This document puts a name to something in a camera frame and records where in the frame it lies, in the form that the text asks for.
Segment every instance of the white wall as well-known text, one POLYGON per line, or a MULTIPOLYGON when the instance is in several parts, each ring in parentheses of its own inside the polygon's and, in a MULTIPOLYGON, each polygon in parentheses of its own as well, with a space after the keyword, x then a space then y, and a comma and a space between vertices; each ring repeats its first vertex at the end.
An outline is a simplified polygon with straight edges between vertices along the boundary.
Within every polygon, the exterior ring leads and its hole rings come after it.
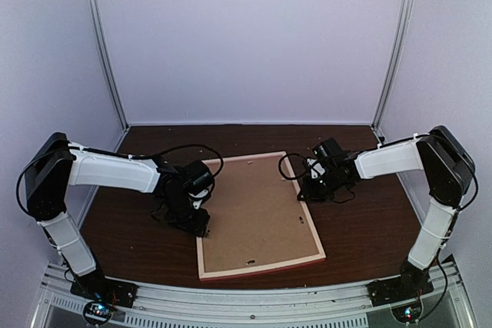
MULTIPOLYGON (((26 326, 53 257, 41 228, 17 208, 14 187, 54 131, 105 148, 120 135, 87 0, 0 0, 0 326, 26 326)), ((70 193, 75 218, 87 194, 70 193)))
MULTIPOLYGON (((492 322, 492 0, 415 0, 382 128, 390 140, 445 124, 477 165, 480 195, 460 215, 454 253, 480 326, 492 322)), ((428 209, 423 174, 411 189, 428 209)))
POLYGON ((368 123, 401 0, 99 0, 133 124, 368 123))

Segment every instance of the wood grain surface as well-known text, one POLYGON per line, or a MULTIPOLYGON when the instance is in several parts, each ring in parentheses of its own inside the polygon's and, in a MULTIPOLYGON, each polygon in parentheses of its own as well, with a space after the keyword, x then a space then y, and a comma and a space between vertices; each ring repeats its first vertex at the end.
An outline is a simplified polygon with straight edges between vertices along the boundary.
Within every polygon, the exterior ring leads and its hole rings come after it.
MULTIPOLYGON (((329 137, 343 149, 376 144, 366 126, 152 126, 133 127, 121 153, 152 154, 179 144, 209 145, 225 157, 272 151, 309 155, 329 137)), ((166 157, 174 165, 212 154, 186 149, 166 157)), ((301 164, 291 160, 294 171, 301 164)), ((325 261, 310 266, 230 280, 198 279, 195 238, 149 217, 152 196, 100 188, 81 232, 110 277, 180 287, 264 289, 326 286, 387 277, 398 273, 420 225, 396 175, 363 181, 346 204, 310 204, 325 261)), ((340 191, 339 200, 349 194, 340 191)))

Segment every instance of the brown fiberboard panel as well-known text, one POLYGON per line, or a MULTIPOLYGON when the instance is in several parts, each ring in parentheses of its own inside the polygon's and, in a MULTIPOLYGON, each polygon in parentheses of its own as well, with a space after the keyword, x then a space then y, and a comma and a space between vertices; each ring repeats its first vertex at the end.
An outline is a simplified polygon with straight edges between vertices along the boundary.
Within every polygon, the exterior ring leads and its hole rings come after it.
MULTIPOLYGON (((325 259, 308 207, 297 200, 297 181, 278 172, 285 152, 225 158, 214 194, 204 207, 208 235, 197 238, 201 280, 292 268, 325 259)), ((212 172, 218 160, 205 162, 212 172)), ((282 170, 294 171, 288 159, 282 170)))

